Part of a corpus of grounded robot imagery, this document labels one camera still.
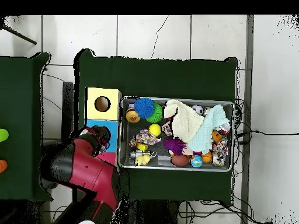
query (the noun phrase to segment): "dark green tablecloth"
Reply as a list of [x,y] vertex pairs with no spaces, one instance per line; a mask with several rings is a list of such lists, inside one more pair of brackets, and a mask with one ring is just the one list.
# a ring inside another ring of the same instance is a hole
[[[123,96],[235,100],[237,59],[171,61],[94,57],[79,52],[74,61],[75,124],[84,125],[85,88],[118,89]],[[231,202],[231,171],[163,171],[128,169],[131,199],[222,200]]]
[[0,159],[8,163],[0,174],[0,199],[51,199],[39,183],[40,77],[49,57],[0,57],[0,128],[9,132],[0,142]]

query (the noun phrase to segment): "round hole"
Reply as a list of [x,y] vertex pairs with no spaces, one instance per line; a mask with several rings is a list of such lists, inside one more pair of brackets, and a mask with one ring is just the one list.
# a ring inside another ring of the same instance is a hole
[[110,100],[105,96],[96,98],[95,108],[100,112],[108,111],[108,109],[110,108]]

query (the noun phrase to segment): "pink block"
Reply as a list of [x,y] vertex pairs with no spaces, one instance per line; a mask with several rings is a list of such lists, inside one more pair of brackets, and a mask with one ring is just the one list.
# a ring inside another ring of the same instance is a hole
[[115,165],[116,163],[116,152],[104,152],[97,157],[111,163],[112,165]]

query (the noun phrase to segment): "black pole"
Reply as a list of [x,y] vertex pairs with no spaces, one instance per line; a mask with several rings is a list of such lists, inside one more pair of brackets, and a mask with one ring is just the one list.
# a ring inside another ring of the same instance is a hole
[[17,35],[18,37],[20,37],[20,38],[22,38],[22,39],[24,39],[24,40],[27,40],[28,42],[30,42],[30,43],[32,43],[32,44],[34,44],[34,45],[37,44],[34,40],[32,40],[32,39],[30,39],[30,38],[27,38],[26,36],[24,36],[24,35],[22,35],[22,34],[16,32],[16,31],[14,31],[14,29],[11,29],[10,27],[6,27],[6,26],[3,25],[3,26],[2,26],[2,29],[6,30],[6,31],[8,31],[8,32],[10,32],[10,33],[12,33],[12,34],[14,34],[14,35]]

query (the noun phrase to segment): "gray plastic bin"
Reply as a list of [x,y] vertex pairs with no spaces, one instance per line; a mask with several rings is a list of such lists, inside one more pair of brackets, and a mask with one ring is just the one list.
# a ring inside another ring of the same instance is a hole
[[[168,100],[167,98],[151,98],[154,102],[163,106]],[[232,168],[233,158],[232,155],[234,152],[234,144],[232,137],[234,136],[234,109],[235,106],[232,102],[228,101],[211,101],[211,100],[186,100],[186,99],[177,99],[188,106],[193,106],[195,104],[199,106],[208,106],[213,107],[217,104],[221,104],[225,111],[226,117],[230,120],[231,130],[228,134],[228,156],[225,158],[224,165],[222,167],[217,167],[212,165],[212,163],[203,163],[201,167],[194,168],[190,164],[185,167],[176,167],[171,163],[171,157],[168,153],[168,150],[163,146],[163,141],[167,137],[163,132],[159,137],[162,140],[155,145],[148,146],[147,151],[156,151],[156,157],[152,158],[146,166],[137,166],[134,164],[134,159],[130,157],[130,152],[135,151],[136,147],[129,147],[128,142],[137,134],[141,129],[148,128],[151,123],[145,119],[140,119],[137,123],[130,123],[126,120],[126,110],[130,103],[134,103],[136,98],[125,96],[121,99],[120,102],[120,124],[119,124],[119,140],[118,140],[118,155],[117,162],[118,165],[125,168],[131,169],[164,169],[164,170],[184,170],[184,171],[206,171],[206,172],[228,172]],[[160,126],[168,122],[168,119],[163,119],[159,123]]]

